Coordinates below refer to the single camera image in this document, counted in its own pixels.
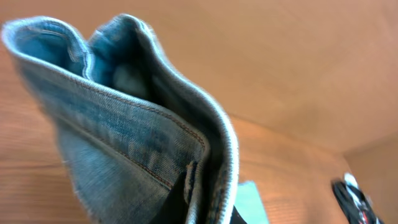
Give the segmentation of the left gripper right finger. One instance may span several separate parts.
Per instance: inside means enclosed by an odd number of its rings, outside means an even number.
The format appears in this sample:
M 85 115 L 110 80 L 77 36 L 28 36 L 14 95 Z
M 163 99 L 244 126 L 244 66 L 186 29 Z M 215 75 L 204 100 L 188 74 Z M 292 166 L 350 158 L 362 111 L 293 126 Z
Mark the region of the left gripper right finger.
M 233 212 L 229 224 L 247 224 L 237 211 L 236 207 L 233 207 Z

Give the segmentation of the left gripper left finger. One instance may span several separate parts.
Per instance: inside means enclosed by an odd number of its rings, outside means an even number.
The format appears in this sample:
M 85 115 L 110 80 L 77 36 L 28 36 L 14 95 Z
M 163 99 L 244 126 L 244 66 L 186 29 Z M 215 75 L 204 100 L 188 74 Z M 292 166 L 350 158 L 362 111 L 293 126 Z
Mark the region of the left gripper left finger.
M 186 186 L 186 177 L 179 177 L 169 192 L 164 204 L 150 224 L 185 224 L 188 214 L 190 185 Z

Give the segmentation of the light blue denim jeans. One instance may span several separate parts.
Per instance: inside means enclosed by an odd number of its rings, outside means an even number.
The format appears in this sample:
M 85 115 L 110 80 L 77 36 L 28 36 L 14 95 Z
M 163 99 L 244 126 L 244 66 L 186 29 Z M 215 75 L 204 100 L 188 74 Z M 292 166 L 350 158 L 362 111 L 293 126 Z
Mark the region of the light blue denim jeans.
M 149 223 L 179 177 L 185 223 L 230 223 L 239 143 L 222 106 L 120 14 L 89 39 L 61 20 L 6 22 L 2 42 L 51 119 L 75 193 L 96 223 Z

